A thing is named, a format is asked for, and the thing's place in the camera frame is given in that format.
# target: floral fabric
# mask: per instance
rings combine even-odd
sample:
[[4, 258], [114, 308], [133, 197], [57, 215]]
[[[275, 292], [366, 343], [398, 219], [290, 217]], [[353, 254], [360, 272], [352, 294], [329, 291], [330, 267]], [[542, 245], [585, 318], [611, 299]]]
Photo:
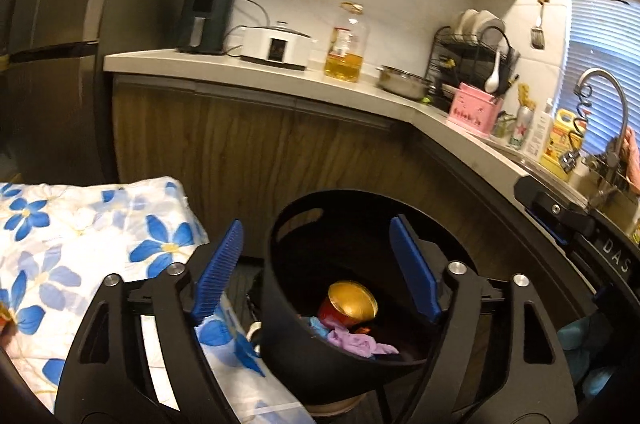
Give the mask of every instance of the floral fabric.
[[[0, 302], [18, 330], [7, 352], [36, 396], [53, 408], [66, 354], [107, 274], [154, 277], [206, 242], [171, 178], [88, 188], [0, 183]], [[177, 409], [154, 319], [142, 324], [158, 399]], [[196, 334], [240, 422], [313, 422], [254, 353], [226, 296]]]

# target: white appliance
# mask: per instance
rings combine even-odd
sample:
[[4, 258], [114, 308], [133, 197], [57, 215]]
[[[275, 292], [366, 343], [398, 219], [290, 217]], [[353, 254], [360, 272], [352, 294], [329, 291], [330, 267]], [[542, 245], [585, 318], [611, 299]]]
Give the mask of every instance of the white appliance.
[[247, 27], [240, 58], [252, 63], [305, 70], [311, 43], [311, 36], [289, 29], [281, 21], [275, 27]]

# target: blue gripper pad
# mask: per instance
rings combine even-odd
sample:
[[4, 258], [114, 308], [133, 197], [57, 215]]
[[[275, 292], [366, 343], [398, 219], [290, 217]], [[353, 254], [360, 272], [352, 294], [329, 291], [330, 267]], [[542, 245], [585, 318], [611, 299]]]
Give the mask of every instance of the blue gripper pad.
[[244, 229], [240, 220], [234, 220], [205, 267], [194, 289], [194, 305], [191, 317], [196, 326], [212, 315], [220, 303], [220, 297], [236, 268], [244, 244]]
[[424, 261], [417, 242], [414, 242], [397, 216], [389, 225], [389, 240], [417, 311], [435, 323], [442, 314], [438, 302], [438, 283]]

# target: power cord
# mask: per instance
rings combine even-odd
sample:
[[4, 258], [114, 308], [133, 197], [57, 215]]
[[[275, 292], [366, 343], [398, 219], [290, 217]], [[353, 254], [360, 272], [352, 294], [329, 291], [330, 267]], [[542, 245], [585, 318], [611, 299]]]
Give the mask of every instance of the power cord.
[[[253, 3], [254, 5], [256, 5], [256, 6], [258, 6], [258, 7], [260, 8], [260, 10], [264, 13], [264, 17], [265, 17], [265, 19], [267, 20], [267, 25], [265, 25], [265, 26], [269, 27], [269, 26], [271, 25], [271, 19], [269, 18], [269, 13], [267, 13], [267, 10], [266, 10], [263, 6], [261, 6], [257, 1], [254, 1], [254, 0], [245, 0], [245, 1], [248, 1], [249, 3]], [[223, 42], [223, 43], [225, 43], [225, 42], [226, 42], [226, 39], [229, 37], [229, 35], [230, 35], [234, 30], [237, 30], [237, 29], [239, 29], [239, 28], [243, 28], [243, 27], [244, 27], [244, 28], [247, 28], [247, 25], [236, 25], [235, 27], [233, 27], [231, 30], [229, 30], [229, 31], [225, 34], [225, 37], [224, 37], [224, 39], [223, 39], [223, 41], [222, 41], [222, 42]], [[231, 52], [232, 50], [236, 50], [236, 49], [239, 49], [239, 48], [242, 48], [242, 45], [236, 45], [235, 47], [231, 47], [231, 48], [229, 48], [229, 49], [226, 49], [224, 52], [222, 52], [222, 55], [223, 55], [223, 56], [231, 56], [231, 57], [233, 57], [233, 58], [239, 58], [240, 56], [236, 56], [236, 55], [233, 55], [233, 54], [230, 54], [230, 53], [229, 53], [229, 52]]]
[[265, 27], [271, 26], [271, 19], [269, 18], [269, 13], [267, 13], [267, 10], [263, 6], [261, 6], [257, 1], [254, 1], [254, 0], [244, 0], [244, 1], [248, 1], [249, 3], [253, 3], [254, 5], [258, 6], [260, 10], [264, 13], [264, 17], [267, 20], [267, 25], [265, 25]]

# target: white countertop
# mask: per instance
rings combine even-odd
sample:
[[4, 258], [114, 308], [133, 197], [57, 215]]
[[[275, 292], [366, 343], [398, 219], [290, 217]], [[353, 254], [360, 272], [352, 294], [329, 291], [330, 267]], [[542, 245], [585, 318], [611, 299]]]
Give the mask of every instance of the white countertop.
[[123, 74], [243, 86], [408, 122], [453, 153], [511, 204], [524, 211], [513, 196], [513, 186], [520, 177], [527, 175], [526, 171], [463, 128], [447, 122], [446, 114], [438, 109], [386, 92], [367, 77], [358, 83], [346, 83], [326, 77], [321, 70], [285, 70], [230, 56], [185, 54], [172, 49], [107, 56], [104, 69]]

